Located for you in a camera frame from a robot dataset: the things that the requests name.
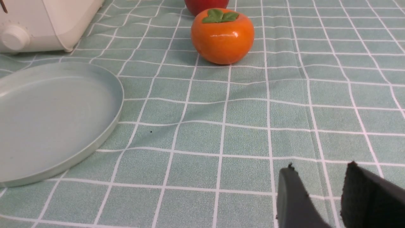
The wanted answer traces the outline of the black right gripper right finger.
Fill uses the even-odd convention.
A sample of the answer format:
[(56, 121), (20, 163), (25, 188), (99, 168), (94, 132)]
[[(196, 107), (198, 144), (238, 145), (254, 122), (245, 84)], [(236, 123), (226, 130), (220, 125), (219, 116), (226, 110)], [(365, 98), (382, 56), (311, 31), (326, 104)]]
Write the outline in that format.
[(346, 228), (403, 228), (405, 191), (352, 161), (343, 182), (340, 215)]

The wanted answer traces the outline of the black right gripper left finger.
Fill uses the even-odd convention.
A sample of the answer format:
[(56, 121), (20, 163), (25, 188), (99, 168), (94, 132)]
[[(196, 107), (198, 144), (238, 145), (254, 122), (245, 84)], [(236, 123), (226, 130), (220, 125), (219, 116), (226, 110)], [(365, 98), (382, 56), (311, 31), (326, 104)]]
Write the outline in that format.
[(292, 164), (279, 171), (277, 215), (280, 228), (329, 228)]

